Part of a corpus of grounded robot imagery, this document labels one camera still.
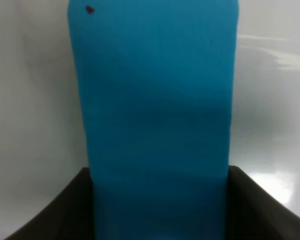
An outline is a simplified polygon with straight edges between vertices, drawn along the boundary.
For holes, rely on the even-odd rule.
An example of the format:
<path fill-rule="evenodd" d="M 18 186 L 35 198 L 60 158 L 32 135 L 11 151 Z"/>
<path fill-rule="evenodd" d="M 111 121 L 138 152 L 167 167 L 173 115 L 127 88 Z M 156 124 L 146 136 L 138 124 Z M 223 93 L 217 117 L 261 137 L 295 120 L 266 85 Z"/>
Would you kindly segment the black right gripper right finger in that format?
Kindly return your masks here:
<path fill-rule="evenodd" d="M 300 217 L 233 165 L 228 168 L 226 215 L 227 240 L 300 240 Z"/>

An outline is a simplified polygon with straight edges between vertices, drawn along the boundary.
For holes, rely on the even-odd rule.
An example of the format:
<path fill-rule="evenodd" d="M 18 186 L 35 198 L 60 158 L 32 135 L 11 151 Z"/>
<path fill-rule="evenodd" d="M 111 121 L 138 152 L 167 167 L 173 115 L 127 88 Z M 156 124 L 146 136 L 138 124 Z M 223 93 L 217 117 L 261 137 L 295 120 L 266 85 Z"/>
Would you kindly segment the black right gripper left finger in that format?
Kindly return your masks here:
<path fill-rule="evenodd" d="M 61 193 L 7 240 L 93 240 L 93 185 L 84 167 Z"/>

